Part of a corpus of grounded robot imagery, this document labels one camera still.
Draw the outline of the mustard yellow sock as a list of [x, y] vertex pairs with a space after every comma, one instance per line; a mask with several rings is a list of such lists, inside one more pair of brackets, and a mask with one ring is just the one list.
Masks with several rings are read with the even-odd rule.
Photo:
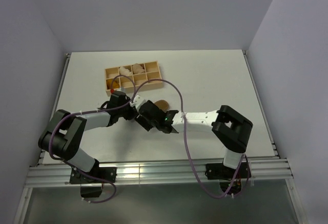
[[119, 83], [114, 79], [106, 79], [107, 89], [118, 89], [120, 87]]

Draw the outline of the brown sock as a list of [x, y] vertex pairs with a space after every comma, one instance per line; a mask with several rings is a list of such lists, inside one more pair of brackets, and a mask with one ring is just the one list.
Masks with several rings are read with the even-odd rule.
[[165, 100], [158, 100], [154, 104], [162, 111], [167, 111], [169, 109], [169, 103]]

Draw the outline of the wooden compartment tray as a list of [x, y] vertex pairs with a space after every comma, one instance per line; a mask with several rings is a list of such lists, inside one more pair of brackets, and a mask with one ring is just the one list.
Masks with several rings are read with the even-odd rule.
[[[137, 63], [143, 66], [145, 69], [145, 73], [142, 74], [133, 74], [132, 65], [125, 65], [125, 68], [128, 68], [132, 75], [126, 76], [126, 75], [120, 75], [119, 73], [119, 67], [112, 67], [112, 68], [106, 68], [105, 69], [105, 84], [106, 79], [114, 79], [117, 81], [120, 85], [120, 87], [124, 87], [128, 93], [132, 93], [134, 90], [134, 86], [129, 80], [129, 78], [134, 82], [136, 89], [144, 82], [148, 80], [152, 80], [149, 83], [144, 84], [140, 91], [143, 90], [152, 90], [156, 88], [161, 88], [163, 86], [163, 82], [155, 79], [161, 79], [161, 71], [160, 67], [157, 61], [155, 62], [147, 62], [147, 63]], [[108, 96], [111, 95], [110, 90], [107, 89], [106, 85], [106, 94]]]

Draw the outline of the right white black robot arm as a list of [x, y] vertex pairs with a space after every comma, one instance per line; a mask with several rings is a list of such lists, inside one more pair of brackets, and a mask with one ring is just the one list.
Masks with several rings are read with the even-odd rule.
[[164, 112], [150, 100], [135, 98], [130, 106], [134, 108], [146, 130], [156, 128], [165, 133], [212, 132], [226, 148], [222, 173], [234, 177], [240, 170], [239, 163], [246, 152], [253, 123], [227, 105], [210, 112]]

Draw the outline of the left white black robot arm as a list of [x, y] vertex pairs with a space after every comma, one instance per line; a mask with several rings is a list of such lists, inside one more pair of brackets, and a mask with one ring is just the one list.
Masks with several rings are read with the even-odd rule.
[[38, 140], [39, 148], [81, 170], [87, 182], [104, 178], [99, 161], [80, 148], [83, 133], [96, 128], [114, 125], [122, 117], [132, 120], [137, 111], [130, 105], [131, 99], [121, 91], [114, 91], [110, 99], [95, 111], [70, 113], [57, 110]]

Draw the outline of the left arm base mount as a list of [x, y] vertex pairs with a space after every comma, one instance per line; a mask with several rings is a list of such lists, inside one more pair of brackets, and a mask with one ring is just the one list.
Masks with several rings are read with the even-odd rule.
[[[83, 200], [90, 203], [103, 203], [116, 195], [117, 188], [114, 184], [116, 175], [116, 167], [99, 167], [88, 173], [72, 168], [69, 184], [80, 185], [80, 195]], [[107, 198], [101, 199], [105, 184], [113, 187], [113, 193]]]

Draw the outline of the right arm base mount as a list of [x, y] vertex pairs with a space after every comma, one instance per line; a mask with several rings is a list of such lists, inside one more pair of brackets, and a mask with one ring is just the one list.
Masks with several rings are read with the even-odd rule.
[[234, 182], [231, 184], [231, 179], [234, 173], [234, 169], [224, 166], [223, 163], [206, 164], [205, 176], [208, 180], [219, 180], [219, 185], [222, 192], [225, 192], [228, 187], [232, 185], [228, 192], [229, 196], [235, 196], [236, 194], [239, 194], [243, 189], [241, 180], [245, 179], [246, 184], [252, 176], [246, 162], [241, 163], [237, 176]]

